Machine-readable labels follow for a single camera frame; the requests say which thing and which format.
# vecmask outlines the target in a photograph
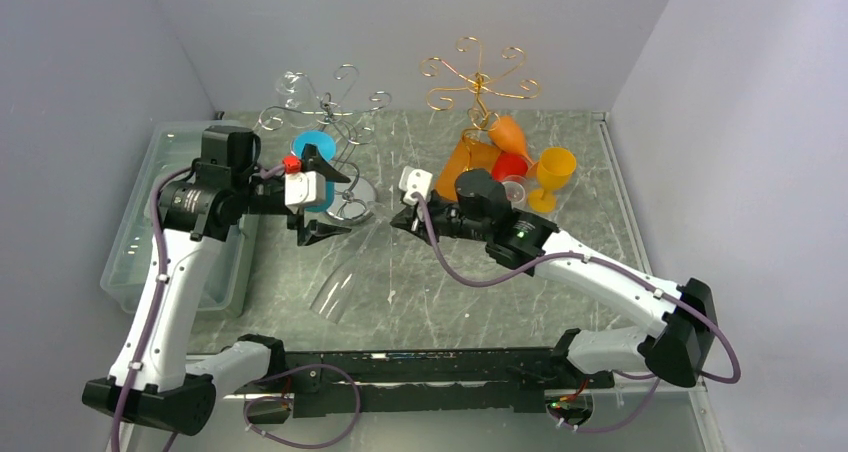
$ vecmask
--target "white wall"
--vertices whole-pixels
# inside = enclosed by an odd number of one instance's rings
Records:
[[[534,101],[492,106],[609,110],[668,0],[159,0],[173,19],[198,74],[220,110],[258,110],[275,101],[285,70],[309,73],[322,89],[342,63],[362,71],[366,92],[385,89],[394,106],[426,108],[436,85],[418,63],[455,59],[459,37],[487,44],[494,76],[500,50],[528,53],[525,76],[542,84]],[[472,66],[471,57],[465,65]],[[517,81],[513,92],[520,92]],[[460,104],[470,106],[463,97]]]
[[[0,437],[103,450],[129,317],[98,281],[154,124],[212,108],[154,0],[0,0]]]
[[[846,11],[670,0],[613,108],[656,272],[709,283],[741,357],[710,387],[731,450],[848,443]]]

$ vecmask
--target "marble table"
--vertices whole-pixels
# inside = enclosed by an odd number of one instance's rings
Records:
[[[548,217],[588,246],[641,268],[608,150],[592,114],[501,113],[513,115],[523,127],[531,155],[563,146],[578,159],[577,171],[558,192],[558,207]],[[257,115],[228,113],[225,118],[253,126]],[[468,119],[464,111],[385,110],[360,120],[376,128],[376,138],[357,149],[353,160],[376,186],[378,200],[398,211],[396,188],[403,167],[438,174]],[[262,160],[279,161],[295,134],[264,132]],[[284,218],[263,217],[244,313],[236,319],[199,318],[189,351],[214,353],[246,333],[274,336],[287,350],[301,351],[553,346],[568,328],[631,325],[579,290],[524,275],[489,289],[460,285],[444,273],[424,242],[388,227],[377,230],[368,251],[356,259],[362,272],[356,295],[341,322],[329,323],[309,305],[361,238],[348,234],[298,248]],[[506,272],[488,258],[482,243],[442,239],[441,245],[448,261],[470,278]]]

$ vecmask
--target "red component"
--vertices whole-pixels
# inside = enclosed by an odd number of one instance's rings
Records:
[[[283,159],[283,167],[286,168],[287,174],[296,174],[300,172],[300,168],[303,167],[303,162],[301,162],[297,157],[289,155]]]

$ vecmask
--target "yellow cup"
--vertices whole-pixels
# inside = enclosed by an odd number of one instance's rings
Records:
[[[565,187],[571,174],[577,170],[577,158],[568,149],[550,147],[542,152],[536,170],[536,180],[541,188],[527,195],[527,204],[536,212],[550,213],[556,208],[553,192]]]

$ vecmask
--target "red cup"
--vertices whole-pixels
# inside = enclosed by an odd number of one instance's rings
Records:
[[[498,160],[495,161],[495,165],[492,166],[492,177],[498,182],[509,175],[520,175],[523,177],[527,173],[528,168],[529,166],[527,165],[527,161],[524,160],[524,157],[502,152]]]

